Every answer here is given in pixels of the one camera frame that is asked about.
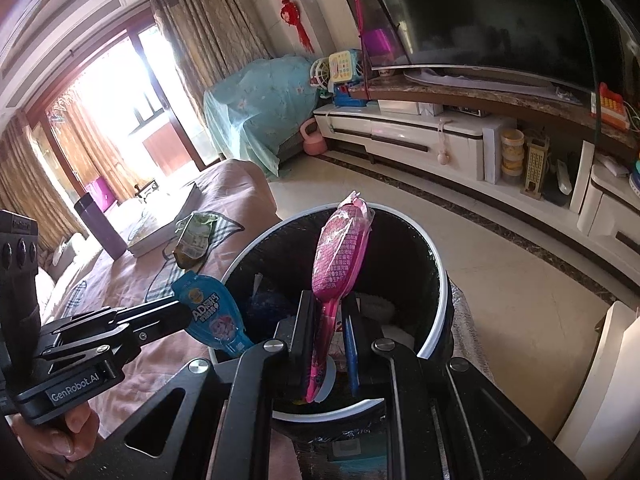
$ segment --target blue candy wrapper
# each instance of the blue candy wrapper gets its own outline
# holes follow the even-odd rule
[[[186,329],[191,337],[234,358],[254,345],[244,333],[234,298],[216,278],[190,270],[171,288],[178,301],[191,309],[193,319]]]

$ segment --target trash can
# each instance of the trash can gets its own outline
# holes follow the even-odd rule
[[[320,231],[338,204],[323,205],[289,218],[254,240],[222,278],[242,306],[253,293],[254,277],[263,274],[290,302],[296,315],[311,275]],[[391,324],[415,339],[414,351],[425,359],[452,353],[453,302],[447,273],[429,235],[415,221],[384,205],[375,211],[364,262],[353,290],[394,304]],[[346,378],[336,378],[327,400],[302,406],[276,402],[276,429],[295,440],[333,440],[364,430],[384,414],[381,399],[350,397]]]

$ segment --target silver screw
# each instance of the silver screw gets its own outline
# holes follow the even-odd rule
[[[282,341],[278,341],[277,339],[269,339],[268,341],[264,342],[262,348],[264,348],[271,354],[275,354],[276,352],[279,352],[284,348],[284,343]]]
[[[449,368],[454,372],[466,372],[469,370],[469,361],[463,357],[454,357],[449,361]]]
[[[393,340],[384,337],[374,341],[373,346],[381,352],[391,352],[396,347],[396,343]]]
[[[189,363],[189,371],[192,374],[203,374],[209,369],[209,363],[204,359],[194,359]]]

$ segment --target pink candy package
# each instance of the pink candy package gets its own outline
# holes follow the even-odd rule
[[[320,233],[311,285],[322,310],[316,329],[306,402],[313,402],[322,386],[338,307],[358,277],[372,222],[373,211],[360,194],[353,191],[329,217]]]

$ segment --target dark marble floor border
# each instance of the dark marble floor border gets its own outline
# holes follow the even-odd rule
[[[332,156],[319,155],[317,158],[320,158],[325,162],[335,164],[336,166],[346,168],[347,170],[355,171],[356,173],[371,177],[379,182],[384,182],[385,184],[389,184],[390,186],[401,189],[402,191],[417,196],[418,198],[427,200],[428,202],[446,209],[447,211],[451,211],[452,213],[462,216],[462,218],[466,218],[474,224],[484,227],[492,233],[495,233],[505,240],[516,244],[518,247],[523,248],[528,253],[539,257],[541,260],[544,260],[546,263],[555,267],[557,270],[567,275],[572,280],[580,283],[584,288],[591,291],[607,304],[613,304],[617,300],[617,297],[614,294],[612,294],[598,282],[584,274],[581,270],[576,269],[574,266],[564,261],[562,258],[559,258],[555,254],[547,251],[545,248],[542,248],[539,245],[531,242],[530,240],[527,240],[525,237],[511,231],[510,229],[507,229],[506,227],[503,227],[500,224],[497,224],[496,222],[493,222],[492,220],[479,215],[478,213],[470,211],[466,207],[454,204],[449,200],[420,189],[419,187],[415,187],[411,184],[402,182],[401,180],[398,180],[396,178],[368,170],[367,168],[363,168],[356,164],[351,164],[350,162],[345,162],[338,158],[333,158]]]

